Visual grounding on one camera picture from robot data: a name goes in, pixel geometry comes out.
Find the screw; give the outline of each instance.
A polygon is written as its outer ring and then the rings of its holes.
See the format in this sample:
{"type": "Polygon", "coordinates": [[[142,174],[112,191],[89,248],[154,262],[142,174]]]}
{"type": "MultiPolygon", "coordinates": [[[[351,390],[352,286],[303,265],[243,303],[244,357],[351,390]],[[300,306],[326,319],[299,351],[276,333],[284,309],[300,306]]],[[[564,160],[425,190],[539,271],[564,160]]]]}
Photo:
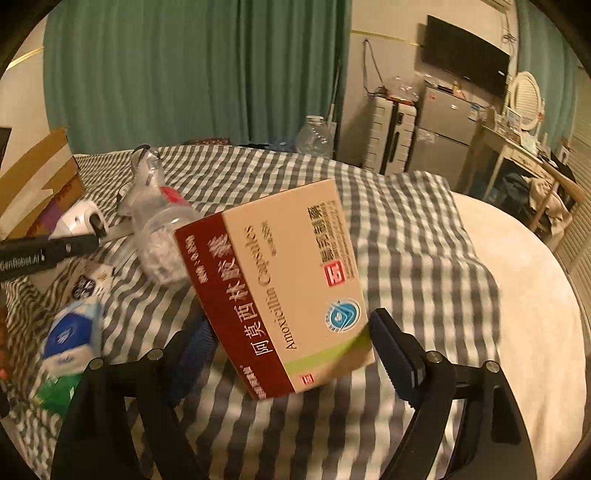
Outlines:
{"type": "Polygon", "coordinates": [[[152,348],[148,352],[148,358],[152,361],[160,360],[164,356],[164,352],[160,348],[152,348]]]}
{"type": "Polygon", "coordinates": [[[435,350],[431,350],[427,352],[427,360],[430,361],[432,364],[438,364],[441,360],[443,360],[443,355],[435,350]]]}
{"type": "Polygon", "coordinates": [[[499,364],[496,362],[493,362],[492,360],[489,360],[488,362],[486,362],[485,365],[486,365],[486,369],[489,372],[492,372],[494,374],[498,373],[501,370],[501,367],[499,367],[499,364]]]}
{"type": "Polygon", "coordinates": [[[97,357],[97,358],[93,358],[88,363],[88,366],[90,367],[91,370],[100,370],[104,364],[105,364],[105,362],[103,362],[103,359],[97,357]]]}

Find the round mirror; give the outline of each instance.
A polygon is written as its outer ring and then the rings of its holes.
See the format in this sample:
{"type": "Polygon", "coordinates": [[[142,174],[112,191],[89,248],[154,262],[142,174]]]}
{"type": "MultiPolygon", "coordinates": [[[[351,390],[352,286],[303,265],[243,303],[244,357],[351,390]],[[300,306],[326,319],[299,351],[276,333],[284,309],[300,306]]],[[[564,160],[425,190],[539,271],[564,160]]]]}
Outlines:
{"type": "Polygon", "coordinates": [[[521,117],[521,128],[532,130],[542,110],[540,88],[530,72],[519,72],[510,87],[509,106],[521,117]]]}

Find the white blanket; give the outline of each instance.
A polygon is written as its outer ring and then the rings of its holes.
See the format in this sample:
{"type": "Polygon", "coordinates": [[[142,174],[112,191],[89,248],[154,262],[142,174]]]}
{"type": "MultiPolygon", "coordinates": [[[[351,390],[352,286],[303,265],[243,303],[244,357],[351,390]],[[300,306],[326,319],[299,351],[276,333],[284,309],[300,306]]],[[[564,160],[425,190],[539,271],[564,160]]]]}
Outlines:
{"type": "Polygon", "coordinates": [[[476,254],[501,290],[501,367],[519,404],[538,480],[578,444],[586,399],[579,306],[552,253],[493,206],[453,194],[476,254]]]}

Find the chinese characters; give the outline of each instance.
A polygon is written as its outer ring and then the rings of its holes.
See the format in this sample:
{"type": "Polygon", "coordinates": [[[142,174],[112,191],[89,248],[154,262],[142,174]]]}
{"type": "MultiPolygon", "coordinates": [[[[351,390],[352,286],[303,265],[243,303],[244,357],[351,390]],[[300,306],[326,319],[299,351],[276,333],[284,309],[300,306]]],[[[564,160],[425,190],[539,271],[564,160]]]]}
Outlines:
{"type": "Polygon", "coordinates": [[[268,334],[259,318],[256,305],[252,301],[248,286],[243,279],[240,265],[234,256],[232,243],[228,235],[213,237],[207,242],[207,246],[212,257],[219,260],[217,264],[219,279],[224,282],[228,301],[234,303],[234,312],[243,327],[245,337],[252,340],[251,347],[255,355],[273,352],[272,343],[268,339],[268,334]]]}
{"type": "Polygon", "coordinates": [[[207,272],[205,271],[205,267],[202,265],[201,260],[199,260],[199,253],[197,252],[197,247],[195,246],[194,235],[189,235],[185,239],[185,248],[187,249],[187,253],[191,255],[190,261],[193,263],[199,283],[206,283],[208,281],[207,272]]]}
{"type": "Polygon", "coordinates": [[[263,390],[260,383],[258,382],[258,378],[252,371],[250,367],[243,367],[242,372],[246,376],[248,383],[250,383],[252,389],[255,391],[259,399],[264,400],[267,397],[267,393],[263,390]]]}
{"type": "Polygon", "coordinates": [[[308,215],[312,221],[312,228],[316,236],[316,243],[320,251],[322,263],[326,264],[338,258],[333,248],[333,232],[330,224],[327,223],[326,206],[324,203],[308,207],[308,215]]]}

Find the green package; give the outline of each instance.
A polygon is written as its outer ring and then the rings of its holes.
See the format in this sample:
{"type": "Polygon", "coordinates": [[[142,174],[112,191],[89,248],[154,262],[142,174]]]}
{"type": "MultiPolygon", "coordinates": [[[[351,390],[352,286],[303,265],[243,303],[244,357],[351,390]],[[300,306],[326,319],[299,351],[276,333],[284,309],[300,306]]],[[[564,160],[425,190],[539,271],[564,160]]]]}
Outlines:
{"type": "Polygon", "coordinates": [[[44,410],[65,417],[81,378],[82,374],[48,377],[34,400],[44,410]]]}

